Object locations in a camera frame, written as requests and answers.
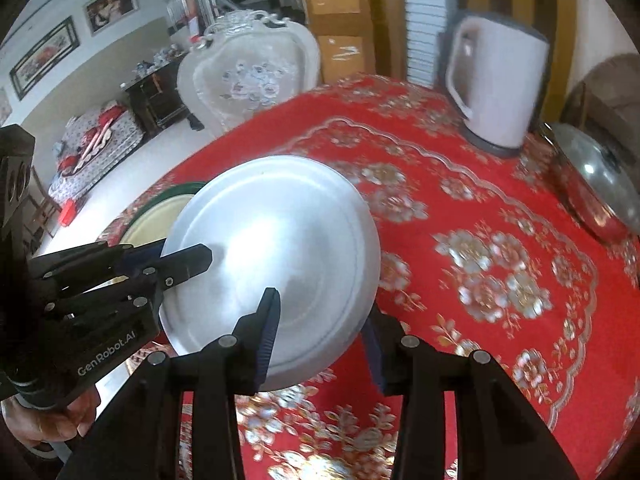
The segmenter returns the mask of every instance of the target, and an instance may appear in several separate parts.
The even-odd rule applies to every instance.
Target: gray lid
[[[552,124],[556,143],[598,199],[634,234],[640,234],[640,196],[609,148],[569,124]]]

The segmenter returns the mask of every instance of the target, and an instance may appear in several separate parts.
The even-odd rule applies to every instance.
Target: green-rimmed plate
[[[120,243],[138,247],[166,238],[180,212],[204,185],[188,182],[165,189],[133,217]]]

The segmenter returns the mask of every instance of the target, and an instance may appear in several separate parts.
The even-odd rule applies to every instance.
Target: screw
[[[485,352],[484,350],[477,350],[474,352],[474,361],[476,363],[480,363],[481,365],[487,364],[491,361],[491,356],[489,352]]]
[[[151,363],[153,366],[159,365],[160,363],[164,362],[165,359],[166,354],[164,352],[151,352],[151,354],[149,354],[146,358],[146,360],[149,361],[149,363]]]
[[[218,339],[218,344],[222,346],[222,348],[231,348],[237,342],[238,338],[231,334],[223,335],[220,339]]]
[[[400,344],[406,348],[416,348],[420,340],[415,335],[406,335],[400,340]]]

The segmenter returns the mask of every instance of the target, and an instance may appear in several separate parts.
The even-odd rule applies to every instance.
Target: electric kettle
[[[465,11],[448,35],[444,84],[464,116],[462,134],[494,155],[517,155],[540,92],[548,41],[489,12]]]

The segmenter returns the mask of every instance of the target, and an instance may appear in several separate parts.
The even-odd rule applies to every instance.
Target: metal bowl
[[[569,212],[605,245],[640,234],[640,196],[614,153],[569,124],[545,128],[550,174]]]
[[[209,182],[182,210],[162,254],[205,244],[207,272],[165,292],[162,326],[182,355],[231,333],[268,286],[281,298],[261,390],[292,386],[330,366],[358,335],[380,278],[380,242],[367,203],[336,171],[268,156]]]

